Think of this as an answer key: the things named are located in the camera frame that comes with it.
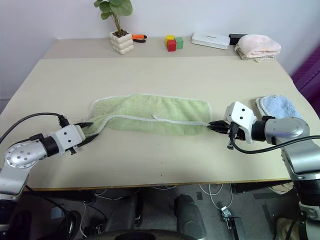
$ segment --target yellow block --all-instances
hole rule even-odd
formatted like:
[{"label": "yellow block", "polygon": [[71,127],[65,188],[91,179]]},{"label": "yellow block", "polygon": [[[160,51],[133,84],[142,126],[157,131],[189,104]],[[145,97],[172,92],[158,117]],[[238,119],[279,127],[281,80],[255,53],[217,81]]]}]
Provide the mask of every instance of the yellow block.
[{"label": "yellow block", "polygon": [[173,35],[168,35],[165,37],[165,45],[167,46],[168,45],[168,41],[169,40],[174,40],[175,39],[175,36]]}]

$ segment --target potted plant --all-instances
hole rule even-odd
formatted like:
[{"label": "potted plant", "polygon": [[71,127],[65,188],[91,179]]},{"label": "potted plant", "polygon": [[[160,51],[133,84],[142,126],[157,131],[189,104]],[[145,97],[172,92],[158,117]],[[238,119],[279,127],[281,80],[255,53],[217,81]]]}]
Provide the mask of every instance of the potted plant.
[{"label": "potted plant", "polygon": [[96,0],[93,4],[101,10],[102,20],[112,18],[116,31],[110,32],[112,48],[120,54],[125,54],[134,49],[132,34],[123,30],[120,26],[120,16],[132,14],[132,4],[130,0]]}]

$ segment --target green leaf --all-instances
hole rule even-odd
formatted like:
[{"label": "green leaf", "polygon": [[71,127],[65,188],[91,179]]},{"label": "green leaf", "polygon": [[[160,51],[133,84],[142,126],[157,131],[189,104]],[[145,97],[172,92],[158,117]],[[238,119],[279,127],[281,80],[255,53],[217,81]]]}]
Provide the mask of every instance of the green leaf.
[{"label": "green leaf", "polygon": [[130,0],[122,0],[120,5],[110,3],[111,10],[119,16],[129,16],[132,14],[132,5]]},{"label": "green leaf", "polygon": [[103,12],[103,13],[108,13],[111,11],[110,3],[107,1],[101,2],[99,5],[99,8],[100,8],[101,12]]},{"label": "green leaf", "polygon": [[101,19],[102,20],[106,20],[107,18],[109,18],[112,15],[112,12],[103,12],[101,13]]},{"label": "green leaf", "polygon": [[96,0],[93,5],[97,8],[99,7],[99,4],[102,2],[102,0]]},{"label": "green leaf", "polygon": [[122,0],[109,0],[109,1],[111,4],[116,5],[116,6],[122,4]]}]

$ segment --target orange scissors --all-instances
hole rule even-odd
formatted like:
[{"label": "orange scissors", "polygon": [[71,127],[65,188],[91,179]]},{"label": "orange scissors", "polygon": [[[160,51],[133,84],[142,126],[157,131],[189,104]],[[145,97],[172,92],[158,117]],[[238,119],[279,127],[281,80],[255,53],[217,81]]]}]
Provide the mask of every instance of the orange scissors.
[{"label": "orange scissors", "polygon": [[135,34],[135,35],[132,35],[132,40],[136,43],[145,43],[146,42],[146,39],[147,36],[146,35],[143,35],[143,34]]}]

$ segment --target beige table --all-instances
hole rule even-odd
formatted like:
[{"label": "beige table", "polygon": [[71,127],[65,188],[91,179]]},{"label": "beige table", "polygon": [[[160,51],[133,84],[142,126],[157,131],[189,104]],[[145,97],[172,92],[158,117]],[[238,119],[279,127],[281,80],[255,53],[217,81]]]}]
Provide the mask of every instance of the beige table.
[{"label": "beige table", "polygon": [[[136,49],[125,56],[115,54],[102,39],[57,41],[1,114],[1,133],[37,112],[64,114],[71,123],[77,123],[88,119],[94,100],[136,93],[208,101],[214,120],[222,120],[226,107],[234,101],[241,101],[258,115],[254,104],[257,97],[282,94],[294,102],[309,123],[311,134],[320,132],[315,111],[277,61],[242,61],[232,49],[190,43],[179,52],[167,52],[162,40],[148,41],[145,45],[137,43]],[[99,51],[92,49],[94,54],[90,55],[87,47],[95,43],[102,45],[96,46]],[[96,56],[101,49],[106,55]],[[58,129],[56,117],[30,119],[5,139],[0,156],[16,141]],[[247,155],[228,150],[227,144],[228,137],[215,132],[170,136],[105,128],[76,155],[67,153],[39,162],[31,170],[28,184],[53,190],[288,179],[279,149]],[[248,150],[268,147],[265,142],[238,144]]]}]

